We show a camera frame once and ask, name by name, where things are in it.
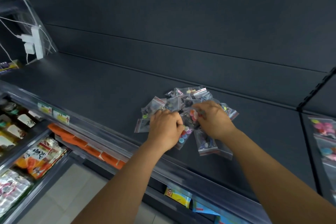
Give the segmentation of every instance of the left hand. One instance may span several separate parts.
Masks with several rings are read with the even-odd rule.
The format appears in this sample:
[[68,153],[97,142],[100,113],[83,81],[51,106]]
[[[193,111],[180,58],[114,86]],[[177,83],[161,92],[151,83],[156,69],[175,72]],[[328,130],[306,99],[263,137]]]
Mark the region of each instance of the left hand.
[[178,142],[184,130],[183,121],[178,112],[158,110],[151,118],[147,143],[155,145],[165,153]]

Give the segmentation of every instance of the right hand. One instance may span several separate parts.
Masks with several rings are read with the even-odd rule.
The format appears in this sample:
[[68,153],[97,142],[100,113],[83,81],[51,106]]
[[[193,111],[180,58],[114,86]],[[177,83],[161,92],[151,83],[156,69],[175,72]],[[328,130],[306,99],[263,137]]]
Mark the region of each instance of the right hand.
[[222,107],[214,101],[205,101],[194,104],[192,107],[205,112],[204,117],[198,117],[198,122],[205,133],[212,138],[225,140],[237,130]]

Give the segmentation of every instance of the floor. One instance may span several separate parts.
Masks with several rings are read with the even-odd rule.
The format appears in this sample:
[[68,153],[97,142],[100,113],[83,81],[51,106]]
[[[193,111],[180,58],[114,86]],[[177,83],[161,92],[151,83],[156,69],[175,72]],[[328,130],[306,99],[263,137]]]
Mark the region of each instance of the floor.
[[[70,224],[105,184],[106,181],[74,164],[19,224]],[[141,203],[134,223],[173,224],[173,221]]]

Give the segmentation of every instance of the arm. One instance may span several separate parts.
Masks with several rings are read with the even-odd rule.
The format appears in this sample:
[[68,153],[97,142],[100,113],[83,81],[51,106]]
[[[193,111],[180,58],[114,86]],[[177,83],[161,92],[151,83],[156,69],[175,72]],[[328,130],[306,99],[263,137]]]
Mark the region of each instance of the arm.
[[205,111],[199,123],[205,132],[225,143],[274,224],[332,223],[336,209],[308,185],[238,130],[222,108],[213,101],[195,104]]
[[72,224],[133,223],[152,170],[179,140],[183,121],[178,113],[158,111],[150,119],[147,141],[78,214]]

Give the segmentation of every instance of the hand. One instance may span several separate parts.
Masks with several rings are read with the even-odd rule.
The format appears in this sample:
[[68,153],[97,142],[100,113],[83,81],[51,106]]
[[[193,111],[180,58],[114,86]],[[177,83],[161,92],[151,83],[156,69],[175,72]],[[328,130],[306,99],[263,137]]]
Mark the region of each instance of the hand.
[[147,143],[155,145],[165,153],[175,146],[184,130],[183,121],[178,112],[158,110],[151,118]]
[[214,101],[205,101],[192,107],[205,112],[205,115],[198,117],[198,122],[205,133],[212,138],[225,140],[237,130],[222,107]]

